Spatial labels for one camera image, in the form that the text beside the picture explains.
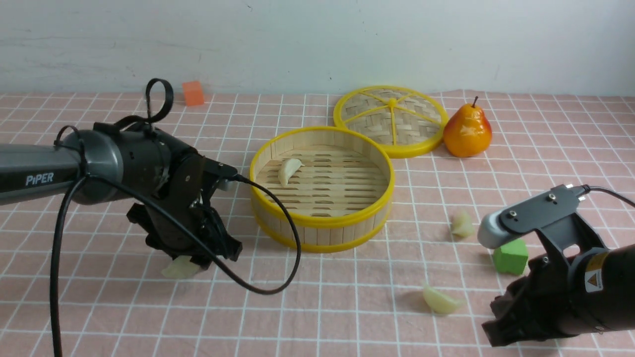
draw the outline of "yellow rim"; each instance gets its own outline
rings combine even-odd
[[[350,119],[347,120],[347,121],[343,121],[342,120],[342,116],[341,116],[342,106],[349,99],[351,99],[355,95],[362,94],[362,95],[368,95],[369,97],[374,97],[375,99],[379,100],[380,102],[383,102],[383,103],[386,104],[386,105],[381,106],[379,108],[387,107],[388,103],[385,100],[383,100],[381,98],[377,98],[374,95],[370,95],[369,93],[365,93],[365,91],[374,90],[374,89],[389,89],[389,90],[408,92],[407,95],[397,99],[397,103],[399,103],[400,101],[404,100],[405,98],[412,97],[412,96],[415,96],[415,95],[419,96],[419,97],[422,97],[422,98],[426,99],[428,102],[430,102],[437,109],[437,111],[439,111],[439,114],[441,115],[441,122],[438,123],[436,120],[433,120],[433,119],[430,119],[430,118],[425,117],[423,115],[419,115],[417,113],[414,113],[414,115],[419,116],[422,119],[438,123],[439,124],[439,131],[433,137],[429,138],[428,140],[426,140],[424,142],[418,143],[418,144],[402,145],[402,146],[377,144],[377,146],[379,146],[384,152],[386,152],[386,155],[388,155],[388,157],[390,157],[392,159],[414,158],[416,156],[420,156],[420,155],[426,154],[428,152],[431,152],[432,150],[434,150],[437,147],[439,147],[439,145],[441,145],[441,143],[443,142],[443,128],[448,123],[448,120],[450,120],[450,118],[448,117],[448,113],[445,111],[443,106],[441,106],[441,104],[439,104],[439,102],[437,102],[436,100],[432,99],[431,97],[428,97],[427,95],[425,95],[423,93],[419,93],[419,92],[417,92],[415,90],[411,90],[411,89],[408,89],[408,88],[397,87],[397,86],[370,86],[370,87],[361,88],[359,90],[352,91],[352,92],[346,94],[345,96],[343,96],[337,102],[337,104],[335,105],[335,109],[333,110],[333,121],[335,122],[335,127],[336,128],[345,129],[345,130],[349,130],[346,127],[346,122],[350,121]],[[397,108],[400,109],[400,110],[408,111],[407,109],[399,107],[399,106],[397,106]],[[394,131],[394,125],[395,125],[394,112],[393,112],[392,109],[391,109],[391,118],[392,118],[392,124],[393,124],[393,135],[395,135],[395,131]]]
[[[348,130],[346,128],[337,128],[333,126],[310,126],[306,128],[300,128],[300,129],[288,131],[278,137],[271,139],[265,145],[263,145],[253,157],[251,161],[251,167],[249,169],[250,180],[254,182],[256,181],[256,173],[254,172],[254,167],[258,158],[260,157],[260,155],[262,155],[262,153],[266,150],[267,147],[273,145],[276,141],[281,140],[282,138],[289,137],[297,133],[302,133],[304,131],[318,131],[318,130],[340,131],[349,135],[353,135],[355,137],[358,137],[366,141],[367,143],[372,145],[374,148],[379,150],[381,155],[386,160],[388,164],[388,169],[390,171],[390,179],[388,182],[388,188],[386,189],[384,194],[372,205],[364,208],[363,210],[352,213],[350,215],[346,215],[343,217],[309,217],[309,216],[299,215],[297,213],[289,212],[291,219],[293,219],[293,223],[295,223],[296,226],[303,226],[303,227],[310,227],[310,228],[340,228],[345,226],[351,226],[372,217],[374,214],[376,214],[381,209],[383,209],[386,205],[388,205],[388,203],[390,203],[390,200],[392,198],[392,193],[394,191],[394,185],[395,185],[395,174],[394,174],[394,169],[392,167],[392,161],[390,157],[388,157],[388,155],[386,154],[386,151],[376,142],[370,140],[368,137],[365,137],[364,135],[360,133],[354,132],[352,130]],[[278,207],[278,205],[275,203],[271,203],[262,191],[252,186],[251,194],[265,208],[267,212],[273,214],[275,217],[279,219],[286,220],[286,216],[284,215],[280,207]]]
[[[358,238],[358,239],[355,239],[354,241],[350,241],[348,243],[338,244],[338,245],[313,245],[313,244],[302,243],[302,251],[309,252],[309,253],[337,253],[337,252],[343,252],[345,250],[358,247],[366,243],[367,241],[371,240],[372,237],[376,236],[377,233],[379,233],[379,231],[381,231],[382,228],[384,228],[384,225],[388,221],[389,215],[390,215],[390,210],[388,210],[386,217],[384,217],[381,224],[373,228],[372,231],[368,232],[368,234],[366,234],[362,238]],[[296,248],[295,242],[293,240],[289,240],[288,238],[285,238],[281,236],[280,234],[270,230],[269,227],[267,227],[267,225],[265,224],[265,222],[263,222],[260,219],[260,217],[255,216],[255,218],[256,218],[256,223],[260,226],[262,231],[266,235],[268,235],[271,239],[273,239],[274,241],[277,241],[278,243],[284,246],[288,246],[289,248],[293,248],[293,249]]]

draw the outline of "fake fruit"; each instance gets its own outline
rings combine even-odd
[[[474,103],[463,105],[443,129],[443,142],[458,158],[475,156],[491,144],[491,126],[483,109]]]
[[[179,255],[175,260],[172,260],[167,268],[161,271],[161,274],[168,279],[189,279],[193,277],[200,267],[192,263],[190,261],[191,258],[187,255]]]

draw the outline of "orange cube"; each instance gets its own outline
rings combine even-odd
[[[185,95],[185,105],[188,107],[205,104],[203,87],[199,81],[183,83],[183,94]]]

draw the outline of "warning label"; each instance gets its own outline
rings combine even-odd
[[[602,270],[587,271],[584,273],[584,287],[587,293],[600,292],[602,285]]]
[[[608,252],[600,253],[589,261],[587,268],[584,272],[584,288],[587,293],[600,292],[604,290],[604,284],[602,284],[602,266],[606,260]]]

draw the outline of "piper logo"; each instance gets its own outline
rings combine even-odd
[[[33,186],[33,185],[37,185],[37,184],[46,184],[48,182],[52,182],[53,181],[53,172],[48,172],[48,173],[38,173],[37,175],[33,176],[33,175],[29,175],[27,176],[27,183],[25,184],[25,186]]]

